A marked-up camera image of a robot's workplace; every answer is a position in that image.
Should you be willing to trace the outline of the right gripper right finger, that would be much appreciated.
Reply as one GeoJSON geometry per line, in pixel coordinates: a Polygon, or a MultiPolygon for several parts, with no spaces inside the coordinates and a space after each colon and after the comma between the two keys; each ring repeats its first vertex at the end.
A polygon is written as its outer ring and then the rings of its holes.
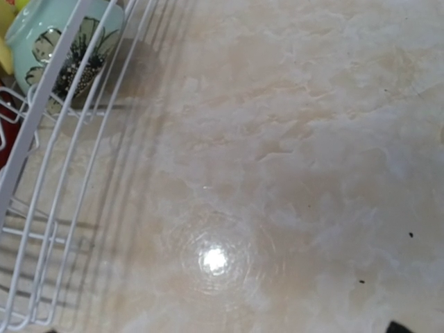
{"type": "Polygon", "coordinates": [[[410,327],[407,327],[406,325],[403,325],[397,321],[391,321],[387,328],[386,333],[416,333],[416,331],[413,331],[410,327]]]}

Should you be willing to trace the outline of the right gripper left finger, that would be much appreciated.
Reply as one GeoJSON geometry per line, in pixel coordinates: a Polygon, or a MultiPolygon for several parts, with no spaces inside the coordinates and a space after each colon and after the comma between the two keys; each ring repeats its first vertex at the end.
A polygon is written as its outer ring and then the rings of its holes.
{"type": "Polygon", "coordinates": [[[47,331],[45,331],[44,333],[60,333],[59,331],[57,331],[56,329],[50,329],[50,330],[47,330],[47,331]]]}

